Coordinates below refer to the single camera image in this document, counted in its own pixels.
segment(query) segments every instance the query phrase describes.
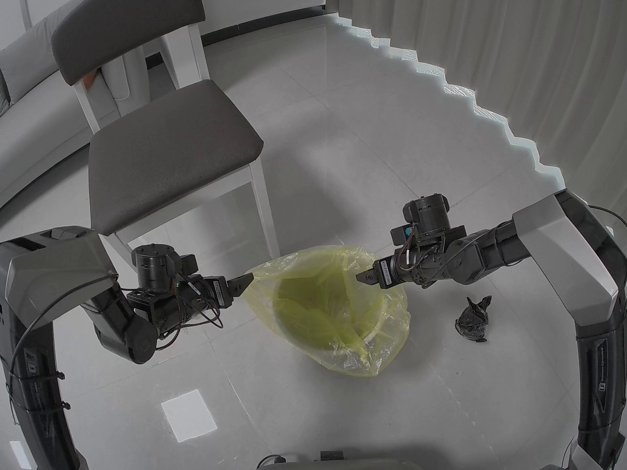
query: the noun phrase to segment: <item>yellow plastic bag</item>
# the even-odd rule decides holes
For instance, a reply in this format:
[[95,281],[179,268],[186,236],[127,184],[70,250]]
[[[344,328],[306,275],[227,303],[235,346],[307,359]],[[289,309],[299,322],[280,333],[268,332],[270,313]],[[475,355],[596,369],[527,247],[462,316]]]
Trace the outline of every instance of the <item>yellow plastic bag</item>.
[[276,335],[332,371],[376,376],[410,331],[407,295],[357,282],[375,257],[360,247],[312,247],[252,270],[243,297]]

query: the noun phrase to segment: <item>sofa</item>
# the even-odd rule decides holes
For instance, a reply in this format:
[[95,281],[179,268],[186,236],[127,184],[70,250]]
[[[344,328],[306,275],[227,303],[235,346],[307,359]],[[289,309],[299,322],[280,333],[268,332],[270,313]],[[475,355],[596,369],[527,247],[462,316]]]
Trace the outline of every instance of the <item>sofa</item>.
[[[48,49],[56,26],[81,1],[65,4],[0,51],[0,208],[93,135]],[[88,96],[100,127],[150,102],[141,47],[101,67],[92,82]]]

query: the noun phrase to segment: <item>gray upholstered seat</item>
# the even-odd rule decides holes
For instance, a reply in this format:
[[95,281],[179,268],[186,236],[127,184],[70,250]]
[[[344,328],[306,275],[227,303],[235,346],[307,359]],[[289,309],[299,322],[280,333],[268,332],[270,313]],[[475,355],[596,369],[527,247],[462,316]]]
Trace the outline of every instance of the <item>gray upholstered seat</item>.
[[254,161],[263,141],[213,81],[163,96],[97,132],[91,227],[110,235]]

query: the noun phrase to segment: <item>sofa armrest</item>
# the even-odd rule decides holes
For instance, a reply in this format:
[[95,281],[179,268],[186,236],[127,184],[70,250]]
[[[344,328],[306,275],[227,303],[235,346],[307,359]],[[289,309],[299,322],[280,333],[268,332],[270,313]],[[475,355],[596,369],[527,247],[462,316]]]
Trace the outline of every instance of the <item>sofa armrest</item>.
[[143,47],[139,46],[106,63],[101,70],[121,117],[150,102]]

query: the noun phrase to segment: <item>pillow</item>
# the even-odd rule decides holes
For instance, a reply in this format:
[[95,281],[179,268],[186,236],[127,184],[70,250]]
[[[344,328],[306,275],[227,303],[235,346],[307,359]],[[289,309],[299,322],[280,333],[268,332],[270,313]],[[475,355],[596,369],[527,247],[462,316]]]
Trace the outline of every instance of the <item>pillow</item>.
[[82,1],[70,0],[63,4],[0,51],[0,71],[4,75],[5,90],[9,92],[11,106],[59,69],[52,54],[52,34]]
[[2,70],[0,70],[0,117],[4,115],[4,112],[9,109],[9,91],[4,83],[4,77],[2,76]]

